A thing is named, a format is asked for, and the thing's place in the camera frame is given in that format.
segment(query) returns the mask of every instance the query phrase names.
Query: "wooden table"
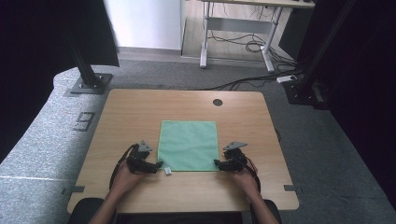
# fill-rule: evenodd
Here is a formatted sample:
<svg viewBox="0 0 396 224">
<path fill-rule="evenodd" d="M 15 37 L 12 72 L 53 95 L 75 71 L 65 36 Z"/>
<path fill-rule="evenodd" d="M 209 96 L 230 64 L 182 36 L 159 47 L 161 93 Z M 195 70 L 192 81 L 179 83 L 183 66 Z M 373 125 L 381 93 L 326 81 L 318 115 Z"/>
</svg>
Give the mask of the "wooden table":
<svg viewBox="0 0 396 224">
<path fill-rule="evenodd" d="M 221 106 L 213 104 L 215 99 Z M 78 177 L 83 192 L 72 194 L 68 211 L 82 198 L 105 198 L 114 166 L 122 153 L 145 140 L 157 161 L 163 120 L 211 120 L 217 123 L 220 159 L 232 141 L 246 142 L 243 152 L 254 160 L 262 197 L 279 209 L 299 206 L 273 123 L 260 92 L 113 90 L 106 101 Z M 119 213 L 247 211 L 243 193 L 224 172 L 173 172 L 149 175 L 120 202 Z"/>
<path fill-rule="evenodd" d="M 262 57 L 269 73 L 274 73 L 275 69 L 271 62 L 271 57 L 268 54 L 271 42 L 274 38 L 277 24 L 279 22 L 280 14 L 283 7 L 293 8 L 313 8 L 315 4 L 310 2 L 293 1 L 293 0 L 201 0 L 205 2 L 204 6 L 204 40 L 201 46 L 201 61 L 200 67 L 206 68 L 207 58 L 207 31 L 230 31 L 242 33 L 265 34 L 268 38 L 265 40 L 265 45 L 261 47 Z M 275 16 L 271 21 L 253 21 L 253 20 L 236 20 L 229 18 L 216 18 L 210 16 L 210 3 L 227 3 L 240 5 L 254 5 L 254 6 L 268 6 L 276 7 Z"/>
</svg>

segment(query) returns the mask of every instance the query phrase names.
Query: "gray carpet floor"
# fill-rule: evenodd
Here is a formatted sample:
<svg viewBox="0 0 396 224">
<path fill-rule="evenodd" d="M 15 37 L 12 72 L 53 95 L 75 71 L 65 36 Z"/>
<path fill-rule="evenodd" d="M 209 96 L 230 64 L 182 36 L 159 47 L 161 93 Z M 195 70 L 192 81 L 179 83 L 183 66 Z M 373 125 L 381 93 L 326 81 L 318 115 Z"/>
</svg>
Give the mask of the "gray carpet floor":
<svg viewBox="0 0 396 224">
<path fill-rule="evenodd" d="M 254 66 L 212 64 L 203 70 L 198 63 L 149 61 L 120 61 L 120 68 L 93 69 L 114 75 L 106 92 L 71 96 L 67 90 L 78 70 L 56 76 L 47 103 L 1 163 L 0 223 L 67 222 L 70 190 L 110 90 L 195 90 L 268 75 Z M 290 105 L 274 81 L 258 88 L 243 84 L 238 90 L 263 93 L 280 134 L 300 202 L 297 210 L 280 211 L 283 223 L 396 223 L 386 195 L 329 111 Z M 86 132 L 74 131 L 81 112 L 94 113 Z"/>
</svg>

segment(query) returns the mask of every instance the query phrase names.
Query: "white wall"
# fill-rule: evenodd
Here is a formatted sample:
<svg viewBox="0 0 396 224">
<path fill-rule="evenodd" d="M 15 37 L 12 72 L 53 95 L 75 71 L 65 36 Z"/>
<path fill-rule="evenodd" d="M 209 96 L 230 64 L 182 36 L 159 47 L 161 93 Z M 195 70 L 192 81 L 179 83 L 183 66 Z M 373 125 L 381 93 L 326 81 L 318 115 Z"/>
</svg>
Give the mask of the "white wall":
<svg viewBox="0 0 396 224">
<path fill-rule="evenodd" d="M 104 0 L 117 47 L 181 49 L 184 0 Z"/>
</svg>

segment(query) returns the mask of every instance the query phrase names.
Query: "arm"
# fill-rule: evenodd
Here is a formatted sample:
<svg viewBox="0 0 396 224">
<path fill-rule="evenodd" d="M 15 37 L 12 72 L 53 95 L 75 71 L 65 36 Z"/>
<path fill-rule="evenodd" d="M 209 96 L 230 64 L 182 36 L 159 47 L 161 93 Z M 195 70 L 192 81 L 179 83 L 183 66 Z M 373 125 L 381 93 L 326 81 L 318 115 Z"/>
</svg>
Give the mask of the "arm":
<svg viewBox="0 0 396 224">
<path fill-rule="evenodd" d="M 249 166 L 257 172 L 257 168 L 254 166 L 253 163 L 251 163 L 251 165 Z M 232 173 L 232 177 L 235 184 L 242 191 L 244 191 L 245 195 L 250 200 L 256 217 L 259 220 L 259 223 L 277 224 L 278 222 L 276 218 L 262 199 L 262 195 L 257 189 L 256 181 L 253 179 L 253 176 L 250 174 L 250 172 L 244 168 L 240 172 Z"/>
<path fill-rule="evenodd" d="M 119 171 L 114 178 L 113 186 L 107 194 L 105 201 L 92 217 L 90 224 L 105 223 L 111 219 L 122 196 L 134 188 L 144 177 L 143 174 L 133 174 L 129 171 L 125 161 L 120 165 Z"/>
</svg>

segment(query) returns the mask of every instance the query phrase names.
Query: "green cloth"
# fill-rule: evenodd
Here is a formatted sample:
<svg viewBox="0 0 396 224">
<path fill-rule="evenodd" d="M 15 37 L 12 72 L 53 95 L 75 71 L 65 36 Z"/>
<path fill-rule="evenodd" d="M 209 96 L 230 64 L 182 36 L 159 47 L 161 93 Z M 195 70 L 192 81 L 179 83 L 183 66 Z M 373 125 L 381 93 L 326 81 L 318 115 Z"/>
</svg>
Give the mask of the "green cloth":
<svg viewBox="0 0 396 224">
<path fill-rule="evenodd" d="M 164 120 L 158 161 L 172 171 L 218 171 L 218 132 L 214 121 Z"/>
</svg>

